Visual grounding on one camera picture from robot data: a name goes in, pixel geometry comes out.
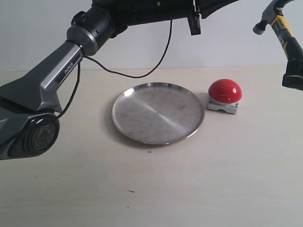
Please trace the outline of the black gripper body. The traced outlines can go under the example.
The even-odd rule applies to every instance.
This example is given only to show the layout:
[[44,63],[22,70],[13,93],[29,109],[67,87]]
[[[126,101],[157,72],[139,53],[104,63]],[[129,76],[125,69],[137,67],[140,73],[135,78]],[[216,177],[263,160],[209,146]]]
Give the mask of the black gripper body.
[[237,0],[192,0],[193,9],[190,16],[188,16],[191,35],[201,34],[200,19],[206,19],[214,12],[236,1]]

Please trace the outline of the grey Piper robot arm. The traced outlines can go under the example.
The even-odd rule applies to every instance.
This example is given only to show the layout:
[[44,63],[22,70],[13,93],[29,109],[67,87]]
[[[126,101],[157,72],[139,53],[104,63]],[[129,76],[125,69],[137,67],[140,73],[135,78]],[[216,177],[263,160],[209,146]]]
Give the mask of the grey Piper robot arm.
[[66,41],[21,78],[0,88],[0,158],[37,157],[55,143],[66,113],[57,90],[82,59],[93,55],[129,26],[186,18],[192,35],[200,19],[230,4],[228,0],[95,0],[80,11]]

